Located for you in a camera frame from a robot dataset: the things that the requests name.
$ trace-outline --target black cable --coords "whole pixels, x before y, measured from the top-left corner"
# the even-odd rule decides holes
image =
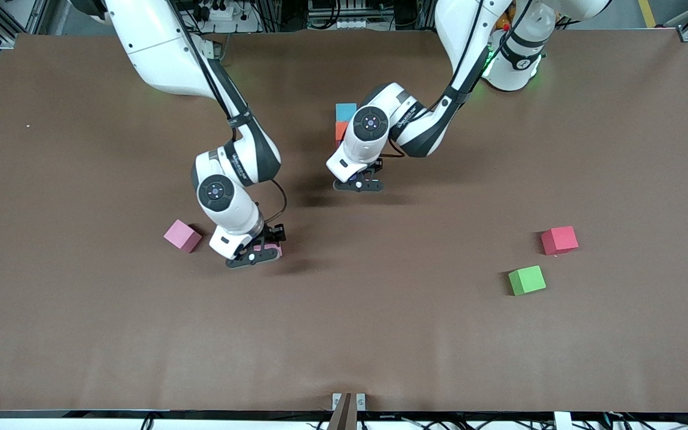
[[[316,30],[327,30],[331,27],[333,27],[336,22],[339,21],[339,17],[341,16],[342,13],[342,0],[336,0],[336,8],[331,7],[331,17],[328,19],[328,22],[325,23],[322,27],[317,27],[315,25],[310,24],[309,27],[314,28]]]
[[[442,427],[443,427],[445,430],[450,430],[450,427],[448,427],[447,425],[445,425],[445,423],[442,422],[442,421],[434,421],[434,422],[431,422],[431,423],[429,423],[429,425],[427,425],[426,427],[431,427],[432,425],[435,425],[435,424],[442,425]]]
[[[483,427],[485,427],[486,425],[490,424],[493,421],[495,421],[495,419],[491,419],[489,421],[485,421],[485,422],[481,423],[480,427],[477,427],[477,430],[482,430]]]
[[[177,0],[178,3],[182,3],[183,1],[186,1],[186,0]],[[177,6],[174,6],[174,9],[177,10],[178,16],[181,16],[181,13],[180,13],[179,8],[177,8]],[[193,14],[191,13],[191,11],[190,11],[187,7],[185,7],[185,11],[188,12],[188,16],[191,17],[191,21],[193,21],[193,25],[194,25],[195,28],[196,28],[195,30],[193,30],[193,33],[196,33],[197,35],[202,36],[202,35],[203,35],[203,32],[202,32],[202,30],[201,30],[200,25],[198,24],[198,21],[196,21],[195,17],[193,16]]]
[[[402,152],[398,147],[396,147],[391,139],[387,140],[389,141],[389,144],[391,145],[392,149],[397,151],[397,154],[382,154],[382,158],[403,158],[405,156],[405,153]]]
[[[275,22],[272,21],[271,19],[270,20],[266,19],[265,14],[263,14],[261,11],[259,11],[259,9],[256,8],[256,5],[254,4],[254,2],[251,1],[249,3],[251,3],[251,8],[254,9],[254,13],[257,16],[257,19],[262,20],[262,25],[264,25],[264,27],[265,27],[265,33],[275,32]]]
[[[516,422],[517,424],[523,426],[523,427],[529,428],[529,430],[538,430],[537,428],[532,427],[532,425],[524,424],[524,422],[517,421],[517,420],[515,420],[515,419],[514,419],[513,421]]]
[[[286,196],[286,192],[283,190],[283,187],[281,187],[281,185],[275,179],[270,180],[272,181],[272,183],[275,184],[275,187],[278,187],[278,190],[281,191],[281,194],[283,194],[283,208],[278,210],[278,212],[275,213],[275,215],[273,215],[272,217],[267,218],[267,220],[265,220],[265,224],[275,221],[277,218],[279,218],[280,215],[283,215],[283,212],[285,212],[286,208],[288,207],[288,198]]]
[[[635,418],[631,413],[625,413],[625,414],[627,414],[628,418],[630,418],[630,419],[632,419],[632,420],[638,422],[638,423],[641,424],[642,426],[646,427],[647,430],[657,430],[657,428],[652,427],[651,425],[649,425],[649,424],[648,424],[646,421],[644,421],[643,419],[637,419],[637,418]]]
[[[530,5],[532,5],[532,2],[533,2],[533,0],[527,0],[527,5],[524,6],[524,9],[522,9],[522,13],[519,15],[519,19],[517,19],[517,21],[514,23],[514,25],[511,26],[511,29],[509,29],[508,33],[506,33],[506,35],[504,35],[503,38],[500,39],[500,44],[497,47],[497,49],[495,50],[494,54],[492,54],[492,57],[490,57],[491,59],[494,59],[495,57],[497,57],[497,55],[500,52],[500,49],[502,49],[503,45],[506,44],[506,42],[511,37],[511,35],[513,35],[514,30],[516,30],[517,27],[519,27],[519,22],[522,22],[522,19],[525,16],[525,14],[527,14],[527,10],[530,9]],[[474,16],[474,21],[472,22],[472,28],[469,31],[469,38],[466,39],[466,46],[464,46],[464,48],[463,48],[463,52],[461,54],[461,57],[458,60],[458,66],[456,66],[456,70],[453,71],[453,77],[450,78],[450,84],[448,84],[448,87],[453,85],[453,81],[455,81],[456,77],[458,77],[458,71],[461,70],[461,64],[466,59],[466,53],[469,51],[469,46],[472,43],[472,37],[474,36],[474,30],[477,27],[477,21],[478,21],[478,19],[480,19],[481,10],[483,10],[483,5],[480,3],[480,7],[477,8],[477,12]],[[423,112],[421,112],[418,115],[415,115],[414,117],[409,119],[407,122],[413,122],[417,119],[420,119],[421,117],[426,115],[428,112],[431,112],[432,110],[434,110],[434,108],[436,108],[437,105],[440,104],[440,101],[442,101],[444,96],[445,95],[440,96],[440,98],[437,99],[437,101],[434,101],[434,103],[432,103],[432,106],[429,106],[428,108],[426,108],[426,110],[424,110]]]
[[[164,418],[161,413],[156,413],[155,411],[150,411],[150,413],[145,414],[145,418],[142,420],[142,426],[140,427],[140,430],[151,430],[156,417]]]
[[[183,21],[181,14],[175,14],[177,16],[177,21],[180,23],[180,26],[182,28],[186,27],[185,21]],[[219,103],[219,107],[222,108],[222,111],[225,112],[225,115],[227,115],[227,119],[230,119],[230,112],[227,110],[227,104],[225,103],[224,99],[222,98],[222,95],[219,94],[219,90],[216,89],[216,82],[214,82],[214,79],[211,76],[211,73],[208,72],[208,68],[203,63],[203,58],[201,57],[200,53],[196,49],[195,44],[193,43],[193,39],[191,39],[191,36],[189,33],[185,32],[185,41],[188,44],[189,47],[186,47],[185,50],[187,51],[188,49],[193,49],[194,52],[193,54],[196,57],[196,60],[198,61],[198,65],[200,66],[201,72],[203,73],[203,77],[205,78],[205,81],[208,84],[208,89],[211,90],[211,92],[214,94],[214,98],[216,99],[216,103]],[[237,134],[235,134],[235,129],[232,129],[232,140],[235,140],[237,137]]]
[[[415,30],[415,28],[416,28],[415,24],[418,21],[418,17],[419,17],[418,10],[416,11],[416,17],[415,17],[415,19],[413,19],[413,21],[401,24],[399,22],[394,21],[394,17],[397,16],[397,11],[398,10],[405,10],[405,7],[402,5],[402,3],[400,3],[400,6],[401,6],[400,9],[397,9],[396,7],[392,8],[392,21],[389,23],[389,28],[387,30],[391,30],[392,22],[394,22],[394,30],[396,30],[398,26],[399,27],[405,27],[406,25],[413,25],[413,30]]]
[[[570,20],[568,17],[565,16],[565,17],[562,17],[561,19],[559,19],[559,21],[558,21],[557,24],[554,26],[554,28],[556,28],[557,30],[564,30],[564,29],[567,28],[568,26],[570,26],[570,25],[572,25],[572,24],[577,24],[577,23],[579,23],[579,22],[582,22],[582,21],[573,21],[573,20]]]

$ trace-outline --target green cube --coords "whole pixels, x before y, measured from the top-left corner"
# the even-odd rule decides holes
[[[543,279],[543,272],[540,271],[540,266],[514,270],[514,272],[508,274],[508,278],[511,280],[514,296],[521,296],[528,292],[546,288],[546,280]]]

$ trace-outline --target wire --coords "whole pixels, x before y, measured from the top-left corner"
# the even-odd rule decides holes
[[[646,427],[648,430],[657,430],[657,428],[652,427],[651,425],[649,425],[649,424],[648,424],[646,421],[644,421],[643,419],[637,419],[637,418],[635,418],[631,413],[625,413],[625,414],[627,414],[627,416],[628,416],[630,419],[639,422],[639,424],[641,424],[641,425],[644,425],[644,427]]]
[[[142,420],[142,426],[140,427],[140,430],[151,430],[151,428],[153,428],[153,420],[155,420],[156,417],[164,418],[161,413],[156,413],[155,411],[150,411],[150,413],[147,413],[145,418]]]
[[[334,8],[331,7],[331,17],[328,19],[328,22],[325,23],[322,27],[317,27],[317,26],[312,25],[312,24],[310,24],[309,27],[314,28],[314,29],[316,29],[316,30],[327,30],[327,29],[333,27],[333,25],[336,24],[336,22],[339,21],[339,16],[341,16],[341,13],[342,13],[342,0],[336,0],[336,10],[335,10],[335,12],[336,12],[336,17],[333,17],[333,16],[334,16]]]
[[[570,17],[562,16],[562,17],[560,17],[559,21],[557,21],[557,24],[554,25],[554,28],[557,30],[564,30],[565,28],[568,27],[568,25],[577,24],[579,22],[580,21],[572,21],[570,19]]]
[[[396,147],[394,145],[394,142],[391,139],[388,139],[388,141],[389,141],[389,144],[391,145],[392,149],[397,151],[397,154],[382,154],[382,157],[383,158],[403,158],[405,156],[405,153],[402,152],[401,149]]]
[[[238,0],[235,0],[235,2],[234,2],[235,6],[238,7],[238,9],[240,9],[242,12],[247,12],[248,8],[245,7],[246,6],[246,0],[242,0],[242,1],[243,1],[243,7],[242,8],[240,6],[238,6]]]
[[[191,13],[191,11],[190,11],[188,8],[185,8],[185,11],[188,12],[188,16],[191,17],[191,21],[193,21],[193,26],[194,26],[194,28],[195,28],[195,30],[193,30],[193,32],[194,32],[194,33],[197,33],[197,35],[199,35],[199,36],[203,35],[203,32],[202,32],[202,30],[201,30],[201,27],[200,27],[200,25],[198,24],[198,21],[196,21],[195,17],[194,17],[193,14]],[[180,17],[182,16],[182,12],[179,11],[179,10],[177,10],[177,14],[179,14]]]
[[[256,5],[254,2],[250,2],[251,7],[254,8],[254,14],[256,14],[257,19],[262,20],[262,25],[265,27],[264,33],[273,33],[275,32],[275,23],[272,20],[266,19],[265,15],[262,14],[262,12],[259,11],[259,9],[256,8]]]
[[[222,61],[225,59],[225,56],[227,55],[227,45],[230,43],[230,36],[232,36],[232,33],[227,33],[225,43],[221,44],[222,49],[219,52],[219,58],[216,59],[217,61]]]
[[[517,420],[515,420],[515,419],[514,419],[513,421],[516,422],[517,424],[523,426],[523,427],[530,428],[530,430],[538,430],[537,428],[532,427],[532,425],[524,424],[524,422],[517,421]]]
[[[525,8],[528,8],[528,7],[530,6],[530,3],[532,3],[532,0],[528,0],[527,6],[525,6]],[[456,77],[458,76],[458,71],[461,70],[461,65],[462,65],[464,59],[466,59],[466,52],[469,51],[469,46],[470,46],[470,44],[472,43],[472,38],[473,38],[473,36],[474,36],[474,30],[475,30],[476,27],[477,27],[477,22],[480,21],[480,13],[481,13],[482,11],[483,11],[483,4],[480,2],[480,7],[477,8],[477,11],[476,11],[475,14],[474,14],[474,21],[472,21],[472,27],[471,27],[471,29],[469,30],[469,36],[466,38],[466,46],[463,47],[463,52],[461,52],[461,57],[460,57],[460,59],[458,60],[458,66],[456,66],[456,70],[453,71],[453,77],[450,78],[450,84],[448,84],[448,87],[449,87],[450,85],[453,85],[453,81],[456,80]],[[443,98],[444,96],[445,96],[445,95],[442,95],[442,96],[440,96],[439,98],[437,98],[437,100],[434,101],[434,103],[432,103],[432,106],[429,106],[428,108],[426,108],[426,110],[424,110],[424,111],[421,112],[420,114],[415,115],[415,116],[412,117],[411,119],[407,120],[407,122],[410,123],[410,122],[413,122],[413,121],[415,121],[415,120],[417,120],[417,119],[420,119],[420,118],[422,118],[424,115],[426,115],[428,112],[431,112],[432,110],[434,110],[434,108],[436,108],[437,105],[440,104],[440,101],[442,101],[442,98]]]
[[[278,210],[278,212],[272,217],[267,218],[267,220],[265,220],[265,224],[275,221],[280,215],[283,215],[283,212],[285,212],[286,208],[288,207],[288,196],[286,196],[286,192],[283,190],[283,187],[281,187],[281,185],[275,179],[270,180],[275,184],[275,187],[278,187],[278,190],[280,190],[281,194],[283,195],[283,208]]]
[[[408,22],[407,24],[398,24],[398,25],[401,26],[401,27],[404,27],[404,26],[406,26],[406,25],[413,25],[413,24],[416,24],[416,21],[418,21],[418,16],[416,17],[416,19],[414,19],[414,20],[411,21],[411,22]]]

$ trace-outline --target blue cube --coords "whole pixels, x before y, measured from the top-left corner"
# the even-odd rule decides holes
[[[336,103],[336,122],[349,122],[357,112],[357,103]]]

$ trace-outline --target pink cube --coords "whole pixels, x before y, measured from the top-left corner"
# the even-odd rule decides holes
[[[164,234],[164,239],[189,254],[201,240],[201,235],[194,231],[194,229],[189,228],[188,224],[176,220],[170,226],[169,231]]]
[[[543,241],[543,250],[547,256],[568,253],[578,247],[578,239],[572,226],[550,229],[540,236],[540,240]]]

